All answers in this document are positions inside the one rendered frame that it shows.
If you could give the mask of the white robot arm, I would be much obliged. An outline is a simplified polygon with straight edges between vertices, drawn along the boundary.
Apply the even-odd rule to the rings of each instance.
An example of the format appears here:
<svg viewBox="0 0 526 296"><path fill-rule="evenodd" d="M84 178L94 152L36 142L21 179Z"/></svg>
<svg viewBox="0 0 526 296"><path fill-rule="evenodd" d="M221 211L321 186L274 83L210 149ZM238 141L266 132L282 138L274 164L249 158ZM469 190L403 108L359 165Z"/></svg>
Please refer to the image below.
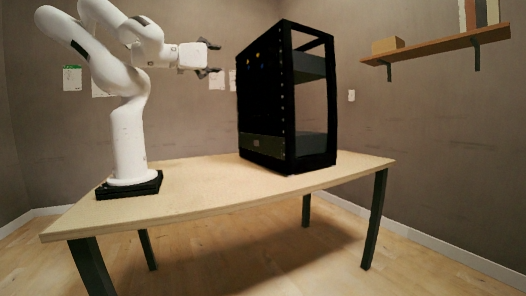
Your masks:
<svg viewBox="0 0 526 296"><path fill-rule="evenodd" d="M177 67L179 48L164 44L163 31L153 21L145 16L128 19L108 0L78 0L77 10L80 21L44 5L35 11L34 22L45 35L88 65L99 89L122 96L119 108L109 116L115 170L112 168L113 176L106 180L107 184L126 186L149 181L157 176L157 171L147 169L142 112L151 85L148 75L139 68L171 67L183 74L184 69ZM132 44L132 65L113 56L95 37L96 22L119 42ZM137 37L140 43L134 43Z"/></svg>

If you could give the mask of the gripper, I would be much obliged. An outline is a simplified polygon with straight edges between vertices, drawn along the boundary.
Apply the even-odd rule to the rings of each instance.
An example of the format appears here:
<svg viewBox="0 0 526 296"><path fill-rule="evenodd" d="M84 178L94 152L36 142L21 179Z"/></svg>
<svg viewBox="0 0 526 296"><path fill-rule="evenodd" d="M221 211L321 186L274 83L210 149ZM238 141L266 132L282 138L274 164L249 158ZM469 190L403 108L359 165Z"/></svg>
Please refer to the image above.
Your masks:
<svg viewBox="0 0 526 296"><path fill-rule="evenodd" d="M207 49L210 48L210 50L220 50L221 46L211 44L200 36L196 43L183 43L180 44L178 48L179 60L177 67L184 70L195 71L200 80L206 77L209 73L219 73L222 70L221 68L209 68L206 66ZM206 73L201 74L199 71L203 70Z"/></svg>

